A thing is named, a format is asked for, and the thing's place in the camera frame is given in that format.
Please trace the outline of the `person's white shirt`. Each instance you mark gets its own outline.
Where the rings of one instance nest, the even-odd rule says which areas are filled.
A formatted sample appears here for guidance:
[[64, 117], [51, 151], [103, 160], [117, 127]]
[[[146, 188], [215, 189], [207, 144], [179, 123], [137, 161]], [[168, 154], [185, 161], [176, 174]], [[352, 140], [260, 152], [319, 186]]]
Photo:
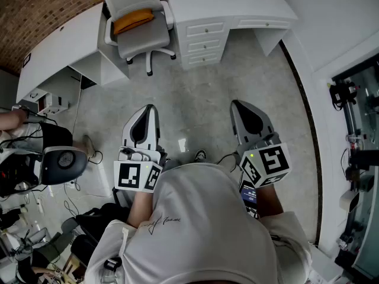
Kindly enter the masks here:
[[[122, 260], [115, 272], [104, 268], [113, 257]], [[84, 283], [305, 284], [310, 268], [293, 212], [252, 217], [226, 170], [190, 163], [159, 176], [150, 220], [138, 228], [127, 220], [107, 225]]]

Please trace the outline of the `wide white desk drawer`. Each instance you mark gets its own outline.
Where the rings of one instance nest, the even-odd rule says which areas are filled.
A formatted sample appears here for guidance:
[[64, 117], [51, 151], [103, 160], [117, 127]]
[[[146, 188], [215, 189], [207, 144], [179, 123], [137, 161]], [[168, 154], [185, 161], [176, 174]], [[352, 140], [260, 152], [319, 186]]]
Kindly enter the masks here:
[[276, 28], [276, 29], [289, 29], [291, 23], [288, 21], [277, 21], [277, 20], [259, 20], [252, 18], [235, 18], [231, 28], [232, 29], [242, 29], [242, 28]]

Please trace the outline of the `long white desk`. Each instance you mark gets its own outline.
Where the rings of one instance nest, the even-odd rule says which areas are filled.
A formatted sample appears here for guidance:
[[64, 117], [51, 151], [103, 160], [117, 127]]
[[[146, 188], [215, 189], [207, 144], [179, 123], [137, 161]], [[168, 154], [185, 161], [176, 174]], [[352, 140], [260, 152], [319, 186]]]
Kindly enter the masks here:
[[31, 59], [21, 68], [16, 101], [71, 67], [100, 86], [129, 80], [129, 67], [115, 46], [104, 41], [106, 17], [100, 3], [64, 23], [35, 46]]

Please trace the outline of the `person's right forearm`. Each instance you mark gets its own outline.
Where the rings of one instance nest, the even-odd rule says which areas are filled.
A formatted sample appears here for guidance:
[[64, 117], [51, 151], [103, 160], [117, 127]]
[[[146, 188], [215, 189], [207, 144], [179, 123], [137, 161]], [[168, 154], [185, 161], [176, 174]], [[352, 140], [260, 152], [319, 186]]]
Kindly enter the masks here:
[[257, 212], [263, 217], [279, 215], [284, 212], [274, 185], [266, 185], [256, 190]]

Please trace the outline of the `person's left forearm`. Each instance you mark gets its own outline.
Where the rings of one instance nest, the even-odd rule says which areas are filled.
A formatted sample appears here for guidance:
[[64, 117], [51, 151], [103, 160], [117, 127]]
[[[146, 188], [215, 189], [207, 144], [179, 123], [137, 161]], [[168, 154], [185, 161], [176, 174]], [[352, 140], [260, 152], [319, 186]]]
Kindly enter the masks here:
[[136, 192], [127, 223], [134, 228], [138, 228], [141, 223], [150, 220], [152, 213], [153, 193]]

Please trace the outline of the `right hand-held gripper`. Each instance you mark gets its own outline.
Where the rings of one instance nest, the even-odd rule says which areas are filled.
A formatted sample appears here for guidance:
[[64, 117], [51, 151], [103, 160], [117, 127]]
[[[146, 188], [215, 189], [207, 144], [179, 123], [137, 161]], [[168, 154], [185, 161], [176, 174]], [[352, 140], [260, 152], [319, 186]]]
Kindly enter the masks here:
[[246, 101], [232, 100], [230, 116], [239, 142], [240, 186], [260, 188], [283, 180], [292, 171], [290, 155], [267, 114]]

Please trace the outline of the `black hanging bag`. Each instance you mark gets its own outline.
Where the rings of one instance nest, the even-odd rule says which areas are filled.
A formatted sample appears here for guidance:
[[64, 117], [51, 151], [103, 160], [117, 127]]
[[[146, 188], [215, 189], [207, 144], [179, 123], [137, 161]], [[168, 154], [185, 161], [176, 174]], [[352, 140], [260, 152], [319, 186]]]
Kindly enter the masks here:
[[356, 104], [357, 89], [353, 82], [330, 85], [329, 93], [335, 110], [340, 111], [347, 103]]

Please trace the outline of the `white box device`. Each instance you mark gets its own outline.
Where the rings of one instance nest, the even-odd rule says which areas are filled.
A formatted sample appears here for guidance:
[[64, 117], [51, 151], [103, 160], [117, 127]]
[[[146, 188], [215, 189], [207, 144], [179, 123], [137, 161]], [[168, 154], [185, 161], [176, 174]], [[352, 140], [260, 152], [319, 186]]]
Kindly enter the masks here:
[[358, 191], [346, 191], [339, 200], [339, 207], [351, 213], [359, 202], [359, 192]]

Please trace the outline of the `dark framed glass window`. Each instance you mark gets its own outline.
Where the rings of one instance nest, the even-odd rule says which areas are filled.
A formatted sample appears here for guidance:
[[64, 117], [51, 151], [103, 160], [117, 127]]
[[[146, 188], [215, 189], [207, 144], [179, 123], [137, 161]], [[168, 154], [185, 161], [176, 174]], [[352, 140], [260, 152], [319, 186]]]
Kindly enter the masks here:
[[348, 213], [337, 240], [336, 264], [357, 283], [379, 284], [379, 54], [335, 76], [334, 84], [353, 82], [356, 104], [347, 103], [345, 114], [348, 148], [341, 168], [348, 191], [359, 192], [359, 202]]

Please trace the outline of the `white desk with drawers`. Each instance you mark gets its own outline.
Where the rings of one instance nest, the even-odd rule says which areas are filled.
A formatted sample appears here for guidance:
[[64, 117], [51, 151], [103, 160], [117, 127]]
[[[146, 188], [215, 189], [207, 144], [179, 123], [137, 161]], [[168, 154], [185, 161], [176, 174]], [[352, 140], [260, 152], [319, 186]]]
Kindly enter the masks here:
[[[194, 68], [188, 65], [188, 57], [190, 55], [219, 51], [222, 57], [229, 32], [235, 30], [231, 28], [235, 18], [277, 20], [291, 23], [289, 29], [242, 28], [251, 29], [254, 32], [265, 56], [268, 56], [270, 52], [272, 52], [298, 19], [295, 12], [285, 0], [168, 0], [168, 4], [174, 17], [181, 63], [185, 70]], [[205, 37], [188, 38], [186, 36], [185, 32], [187, 26], [205, 24], [207, 22], [225, 22], [225, 32], [223, 34], [208, 35]], [[202, 51], [192, 54], [186, 52], [186, 42], [208, 38], [222, 39], [224, 41], [224, 48], [221, 50]]]

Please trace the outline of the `person's grey trousers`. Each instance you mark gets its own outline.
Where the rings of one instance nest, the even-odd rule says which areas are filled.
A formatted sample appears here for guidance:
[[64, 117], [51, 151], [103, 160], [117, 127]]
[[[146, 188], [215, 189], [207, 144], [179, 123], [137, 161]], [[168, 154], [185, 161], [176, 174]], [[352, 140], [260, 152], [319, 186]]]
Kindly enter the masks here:
[[174, 169], [176, 167], [179, 167], [181, 165], [182, 165], [182, 163], [179, 160], [172, 159], [171, 161], [164, 163], [162, 171], [166, 172], [166, 171], [169, 171], [169, 170]]

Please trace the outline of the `white office chair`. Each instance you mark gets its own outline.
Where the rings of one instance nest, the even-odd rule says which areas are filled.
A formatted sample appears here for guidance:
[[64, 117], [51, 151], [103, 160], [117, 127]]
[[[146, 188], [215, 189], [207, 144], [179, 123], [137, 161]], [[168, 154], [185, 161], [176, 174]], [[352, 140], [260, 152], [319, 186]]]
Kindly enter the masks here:
[[[119, 56], [128, 65], [137, 55], [146, 56], [146, 73], [152, 76], [152, 53], [158, 51], [176, 59], [174, 51], [167, 49], [170, 44], [169, 30], [173, 29], [174, 19], [166, 1], [162, 0], [105, 0], [110, 18], [107, 19], [104, 41], [116, 46]], [[114, 35], [114, 22], [139, 9], [149, 8], [155, 16], [153, 20], [121, 34]]]

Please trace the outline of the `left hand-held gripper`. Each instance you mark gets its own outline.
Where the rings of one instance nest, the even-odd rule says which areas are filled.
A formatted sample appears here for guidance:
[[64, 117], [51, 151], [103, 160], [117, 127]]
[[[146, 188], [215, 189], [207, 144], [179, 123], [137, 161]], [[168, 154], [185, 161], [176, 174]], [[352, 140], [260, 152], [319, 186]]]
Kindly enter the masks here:
[[164, 163], [164, 152], [153, 151], [158, 148], [159, 136], [158, 111], [152, 104], [140, 108], [126, 122], [123, 146], [114, 161], [116, 189], [153, 193]]

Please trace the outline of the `white drawer pedestal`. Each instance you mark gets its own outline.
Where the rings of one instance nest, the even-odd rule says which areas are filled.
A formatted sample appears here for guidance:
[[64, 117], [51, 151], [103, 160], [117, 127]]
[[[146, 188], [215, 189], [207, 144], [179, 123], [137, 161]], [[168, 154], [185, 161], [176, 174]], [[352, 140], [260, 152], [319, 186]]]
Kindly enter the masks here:
[[61, 96], [35, 88], [23, 100], [37, 104], [38, 115], [48, 116], [58, 114], [68, 109], [68, 101]]

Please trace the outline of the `black backpack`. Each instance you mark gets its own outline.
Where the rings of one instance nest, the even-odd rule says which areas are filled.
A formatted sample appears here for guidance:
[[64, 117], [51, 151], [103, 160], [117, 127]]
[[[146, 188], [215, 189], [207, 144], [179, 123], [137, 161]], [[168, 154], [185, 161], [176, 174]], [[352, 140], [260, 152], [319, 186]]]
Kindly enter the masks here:
[[130, 209], [127, 207], [106, 203], [101, 208], [93, 208], [67, 219], [61, 226], [63, 233], [72, 233], [77, 227], [83, 231], [83, 234], [74, 238], [71, 253], [80, 263], [87, 266], [107, 225], [113, 220], [126, 221], [129, 213]]

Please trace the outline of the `small white desk drawer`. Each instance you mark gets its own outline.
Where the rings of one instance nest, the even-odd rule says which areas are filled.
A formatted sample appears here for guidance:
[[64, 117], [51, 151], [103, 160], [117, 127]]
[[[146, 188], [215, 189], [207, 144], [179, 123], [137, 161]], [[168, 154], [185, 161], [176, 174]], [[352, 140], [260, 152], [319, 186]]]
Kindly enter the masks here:
[[190, 67], [202, 66], [205, 64], [218, 63], [221, 60], [221, 53], [213, 51], [204, 54], [190, 55], [188, 57], [188, 65]]
[[208, 38], [202, 40], [188, 41], [185, 49], [188, 54], [202, 51], [221, 50], [224, 48], [224, 41], [220, 38]]
[[225, 32], [225, 22], [207, 22], [199, 25], [189, 25], [186, 27], [188, 38], [213, 36]]

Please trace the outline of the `black shirt clip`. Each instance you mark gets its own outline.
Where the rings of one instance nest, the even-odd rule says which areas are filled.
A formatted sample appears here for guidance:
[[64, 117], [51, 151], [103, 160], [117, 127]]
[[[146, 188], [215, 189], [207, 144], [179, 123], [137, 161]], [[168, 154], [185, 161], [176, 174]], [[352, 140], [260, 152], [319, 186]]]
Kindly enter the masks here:
[[104, 262], [104, 268], [115, 272], [122, 265], [120, 257], [109, 258]]

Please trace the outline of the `black screen device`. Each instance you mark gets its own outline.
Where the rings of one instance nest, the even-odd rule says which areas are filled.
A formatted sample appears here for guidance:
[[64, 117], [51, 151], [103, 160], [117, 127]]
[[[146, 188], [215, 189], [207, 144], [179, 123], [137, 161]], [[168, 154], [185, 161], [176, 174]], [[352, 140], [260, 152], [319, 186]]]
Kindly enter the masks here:
[[256, 189], [249, 181], [242, 180], [239, 192], [242, 197], [243, 203], [245, 204], [247, 212], [257, 218]]

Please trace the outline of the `orange cushion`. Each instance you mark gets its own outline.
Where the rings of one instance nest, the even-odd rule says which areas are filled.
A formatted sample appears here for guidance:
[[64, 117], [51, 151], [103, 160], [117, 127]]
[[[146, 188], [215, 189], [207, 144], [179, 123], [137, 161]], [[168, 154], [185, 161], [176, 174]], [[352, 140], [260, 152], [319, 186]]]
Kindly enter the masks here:
[[149, 8], [133, 11], [114, 22], [114, 35], [136, 28], [154, 19]]

